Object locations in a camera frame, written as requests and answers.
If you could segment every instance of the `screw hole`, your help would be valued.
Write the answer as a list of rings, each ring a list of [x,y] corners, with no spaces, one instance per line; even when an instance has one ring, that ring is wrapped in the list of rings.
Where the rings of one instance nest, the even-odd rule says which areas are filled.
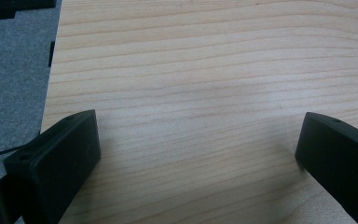
[[[31,158],[31,155],[25,154],[19,157],[20,161],[28,161]]]

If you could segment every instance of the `light wood tabletop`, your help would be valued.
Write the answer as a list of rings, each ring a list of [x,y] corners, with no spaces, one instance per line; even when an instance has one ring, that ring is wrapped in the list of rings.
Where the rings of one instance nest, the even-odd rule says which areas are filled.
[[[64,0],[43,129],[95,109],[62,223],[354,223],[294,152],[358,128],[358,0]]]

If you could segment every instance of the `gray floor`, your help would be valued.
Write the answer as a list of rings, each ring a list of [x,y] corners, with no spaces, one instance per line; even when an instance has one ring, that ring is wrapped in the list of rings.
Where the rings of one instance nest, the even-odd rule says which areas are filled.
[[[18,11],[14,19],[0,20],[0,151],[40,132],[60,7],[58,0],[55,8]],[[0,156],[0,177],[8,155]]]

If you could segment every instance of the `wooden table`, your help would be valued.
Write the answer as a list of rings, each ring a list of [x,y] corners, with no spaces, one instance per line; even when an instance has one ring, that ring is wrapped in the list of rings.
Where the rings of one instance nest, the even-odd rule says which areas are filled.
[[[64,0],[44,130],[92,108],[62,223],[354,223],[294,152],[307,111],[358,128],[358,0]]]

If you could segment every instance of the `wood grain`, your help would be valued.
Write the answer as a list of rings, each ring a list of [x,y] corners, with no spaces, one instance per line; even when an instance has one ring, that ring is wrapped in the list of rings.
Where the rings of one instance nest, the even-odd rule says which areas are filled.
[[[354,223],[294,152],[358,128],[358,1],[64,0],[43,127],[92,108],[62,223]]]

